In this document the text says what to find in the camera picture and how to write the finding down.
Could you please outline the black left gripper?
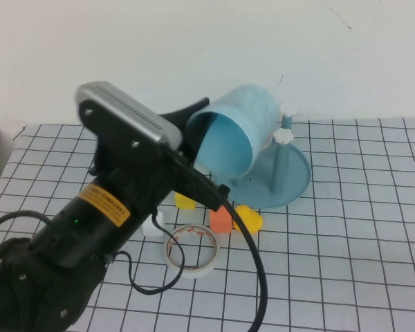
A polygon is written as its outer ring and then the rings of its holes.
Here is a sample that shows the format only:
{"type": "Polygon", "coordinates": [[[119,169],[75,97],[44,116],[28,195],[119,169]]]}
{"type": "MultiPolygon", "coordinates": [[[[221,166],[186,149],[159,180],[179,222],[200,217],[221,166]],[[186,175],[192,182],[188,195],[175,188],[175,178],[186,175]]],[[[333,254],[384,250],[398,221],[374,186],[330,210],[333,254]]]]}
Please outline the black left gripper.
{"type": "MultiPolygon", "coordinates": [[[[190,165],[195,164],[210,121],[188,119],[209,104],[209,98],[202,98],[188,107],[160,115],[170,122],[181,122],[183,141],[179,151],[190,165]]],[[[138,227],[169,194],[176,180],[168,164],[132,165],[101,139],[97,140],[90,173],[94,179],[77,195],[80,227],[138,227]]]]}

